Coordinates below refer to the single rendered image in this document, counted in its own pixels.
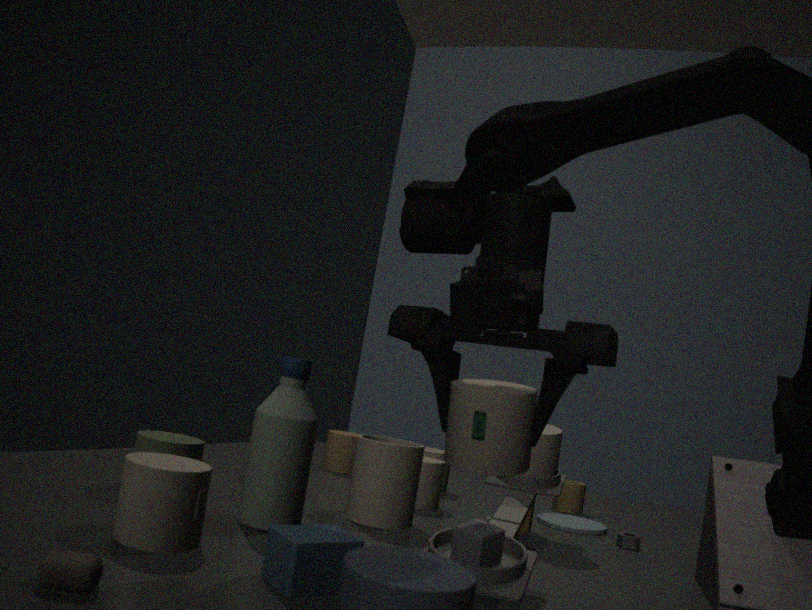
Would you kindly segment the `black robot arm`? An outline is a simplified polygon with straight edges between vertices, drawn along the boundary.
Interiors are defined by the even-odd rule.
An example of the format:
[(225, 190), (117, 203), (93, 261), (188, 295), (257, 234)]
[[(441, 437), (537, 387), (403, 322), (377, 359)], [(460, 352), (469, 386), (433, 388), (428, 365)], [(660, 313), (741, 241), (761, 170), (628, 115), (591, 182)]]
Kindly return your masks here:
[[(411, 253), (470, 254), (482, 242), (547, 258), (551, 212), (576, 205), (556, 176), (526, 184), (587, 152), (742, 113), (808, 156), (812, 179), (812, 78), (745, 46), (584, 99), (500, 110), (473, 130), (457, 181), (404, 188), (402, 243)], [(543, 269), (504, 266), (502, 278), (479, 278), (477, 266), (465, 266), (450, 284), (451, 327), (526, 329), (526, 314), (542, 312)], [(765, 501), (776, 535), (812, 540), (812, 285), (801, 367), (777, 381), (773, 431), (783, 466)]]

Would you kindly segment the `dark bottle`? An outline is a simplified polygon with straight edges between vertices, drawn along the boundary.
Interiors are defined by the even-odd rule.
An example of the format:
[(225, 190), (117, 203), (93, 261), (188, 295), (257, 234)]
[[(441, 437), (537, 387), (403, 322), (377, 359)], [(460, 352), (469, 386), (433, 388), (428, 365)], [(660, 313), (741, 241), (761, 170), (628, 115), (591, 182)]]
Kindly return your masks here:
[(256, 409), (239, 523), (301, 525), (318, 418), (305, 391), (312, 361), (282, 356), (279, 386)]

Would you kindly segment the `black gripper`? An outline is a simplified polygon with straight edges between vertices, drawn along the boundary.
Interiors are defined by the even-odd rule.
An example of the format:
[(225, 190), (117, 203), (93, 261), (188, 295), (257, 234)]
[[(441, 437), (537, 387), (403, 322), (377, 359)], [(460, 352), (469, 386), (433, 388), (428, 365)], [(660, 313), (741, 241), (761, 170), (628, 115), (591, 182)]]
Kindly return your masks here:
[[(487, 246), (476, 257), (479, 278), (502, 278), (504, 266), (543, 269), (546, 257), (540, 253), (504, 245)], [(461, 355), (453, 351), (455, 341), (550, 351), (545, 358), (543, 382), (529, 437), (535, 447), (558, 401), (576, 374), (588, 374), (587, 365), (616, 367), (618, 333), (610, 324), (567, 321), (564, 331), (538, 329), (539, 314), (526, 314), (526, 329), (496, 329), (494, 326), (450, 326), (450, 316), (437, 308), (399, 305), (390, 316), (387, 335), (411, 343), (422, 352), (434, 384), (441, 427), (447, 432), (451, 382), (459, 380)], [(496, 330), (487, 330), (496, 329)], [(527, 333), (523, 334), (514, 332)], [(480, 335), (484, 334), (484, 335)]]

